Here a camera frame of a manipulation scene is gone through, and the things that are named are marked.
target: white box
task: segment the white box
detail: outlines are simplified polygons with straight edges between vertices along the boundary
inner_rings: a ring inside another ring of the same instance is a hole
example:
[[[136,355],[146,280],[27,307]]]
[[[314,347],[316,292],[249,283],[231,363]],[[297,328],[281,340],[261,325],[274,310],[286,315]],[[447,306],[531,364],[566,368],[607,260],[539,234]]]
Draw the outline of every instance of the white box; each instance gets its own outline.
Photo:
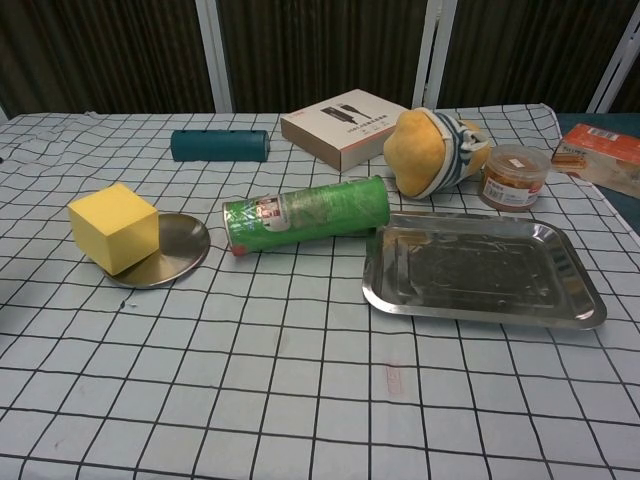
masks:
[[[352,90],[282,117],[282,136],[341,172],[382,153],[406,108]]]

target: plastic wrap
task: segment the plastic wrap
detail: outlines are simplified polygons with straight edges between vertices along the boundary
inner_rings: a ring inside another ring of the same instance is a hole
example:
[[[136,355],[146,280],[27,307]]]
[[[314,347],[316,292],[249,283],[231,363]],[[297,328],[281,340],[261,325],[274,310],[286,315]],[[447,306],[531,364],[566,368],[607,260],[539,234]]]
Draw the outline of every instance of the plastic wrap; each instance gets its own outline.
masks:
[[[389,201],[376,176],[225,203],[223,216],[232,253],[244,255],[385,225]]]

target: cardboard box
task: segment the cardboard box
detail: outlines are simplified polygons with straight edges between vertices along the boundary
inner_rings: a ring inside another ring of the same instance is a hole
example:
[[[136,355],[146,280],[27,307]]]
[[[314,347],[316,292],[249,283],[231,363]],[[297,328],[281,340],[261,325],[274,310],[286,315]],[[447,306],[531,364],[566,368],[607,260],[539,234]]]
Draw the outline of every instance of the cardboard box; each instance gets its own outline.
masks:
[[[352,90],[281,119],[282,136],[344,172],[382,153],[406,108]]]
[[[560,141],[556,170],[640,198],[640,139],[578,124]]]

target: orange snack box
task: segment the orange snack box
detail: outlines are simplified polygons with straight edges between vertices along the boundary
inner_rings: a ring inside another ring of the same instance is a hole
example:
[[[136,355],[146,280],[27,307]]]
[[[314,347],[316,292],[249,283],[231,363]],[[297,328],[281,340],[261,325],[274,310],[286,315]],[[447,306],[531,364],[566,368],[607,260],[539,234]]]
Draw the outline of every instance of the orange snack box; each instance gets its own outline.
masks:
[[[578,124],[560,141],[553,167],[640,198],[640,139]]]

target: grid pattern tablecloth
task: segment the grid pattern tablecloth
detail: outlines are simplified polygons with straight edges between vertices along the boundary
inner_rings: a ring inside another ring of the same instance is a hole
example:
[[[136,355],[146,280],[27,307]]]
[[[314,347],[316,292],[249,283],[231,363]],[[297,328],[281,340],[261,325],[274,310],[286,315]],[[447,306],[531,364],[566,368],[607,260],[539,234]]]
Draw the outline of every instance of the grid pattern tablecloth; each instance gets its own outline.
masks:
[[[541,105],[449,113],[497,143],[559,138]],[[181,128],[266,129],[269,161],[175,163]],[[382,157],[339,175],[277,115],[28,115],[0,156],[0,478],[640,478],[640,247],[590,185],[552,173],[521,214],[565,230],[607,305],[568,332],[382,314],[359,237],[233,258],[224,201],[347,178],[383,176],[396,209],[497,214],[477,180],[418,202]],[[204,264],[107,280],[65,205],[115,181],[200,218]]]

